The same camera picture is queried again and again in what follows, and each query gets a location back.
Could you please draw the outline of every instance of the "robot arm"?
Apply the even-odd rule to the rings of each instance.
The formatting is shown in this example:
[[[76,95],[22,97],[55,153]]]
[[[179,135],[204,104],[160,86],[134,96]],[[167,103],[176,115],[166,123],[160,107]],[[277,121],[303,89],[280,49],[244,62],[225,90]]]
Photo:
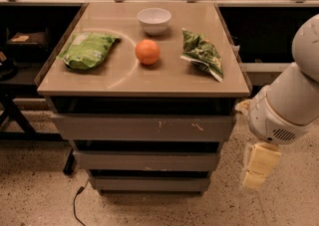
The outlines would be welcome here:
[[[319,116],[319,15],[297,31],[295,60],[251,101],[249,128],[273,144],[289,144],[309,131]]]

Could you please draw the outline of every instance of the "bag of spinach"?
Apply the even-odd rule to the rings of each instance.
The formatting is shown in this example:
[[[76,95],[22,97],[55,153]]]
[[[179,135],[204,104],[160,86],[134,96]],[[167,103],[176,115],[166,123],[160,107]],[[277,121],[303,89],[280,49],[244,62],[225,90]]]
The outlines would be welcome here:
[[[200,70],[213,75],[219,82],[223,79],[221,58],[204,34],[182,29],[183,52],[181,58],[195,64]]]

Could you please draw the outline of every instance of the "drawer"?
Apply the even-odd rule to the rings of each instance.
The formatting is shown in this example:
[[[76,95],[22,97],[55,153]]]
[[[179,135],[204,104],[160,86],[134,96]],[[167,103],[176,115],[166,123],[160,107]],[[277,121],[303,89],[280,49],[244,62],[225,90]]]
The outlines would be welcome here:
[[[233,115],[150,115],[54,113],[63,139],[224,141]]]
[[[82,169],[144,170],[144,171],[213,171],[218,154],[75,151]]]
[[[90,177],[90,183],[100,191],[203,192],[208,189],[210,180]]]

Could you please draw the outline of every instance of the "desk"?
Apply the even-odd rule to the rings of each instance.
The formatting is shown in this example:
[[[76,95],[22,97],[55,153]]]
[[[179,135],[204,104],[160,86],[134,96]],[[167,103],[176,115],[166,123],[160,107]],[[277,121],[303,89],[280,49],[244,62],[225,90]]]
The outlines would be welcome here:
[[[166,8],[172,19],[165,34],[152,37],[160,61],[145,67],[134,51],[149,38],[136,18],[148,7]],[[205,33],[214,43],[222,83],[179,58],[181,28]],[[205,191],[234,125],[233,106],[249,95],[214,4],[91,2],[73,30],[85,31],[119,34],[122,41],[86,73],[55,60],[38,92],[91,184],[100,193]]]

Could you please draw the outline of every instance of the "plastic bag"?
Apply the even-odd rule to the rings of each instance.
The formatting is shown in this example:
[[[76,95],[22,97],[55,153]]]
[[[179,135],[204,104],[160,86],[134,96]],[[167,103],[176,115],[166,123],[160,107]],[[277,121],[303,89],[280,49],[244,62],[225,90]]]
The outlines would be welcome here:
[[[200,70],[213,75],[219,82],[223,79],[221,58],[204,34],[182,29],[183,52],[181,58],[195,64]]]
[[[74,34],[71,42],[58,55],[58,58],[71,69],[93,69],[107,57],[112,45],[119,38],[119,36],[95,32]]]

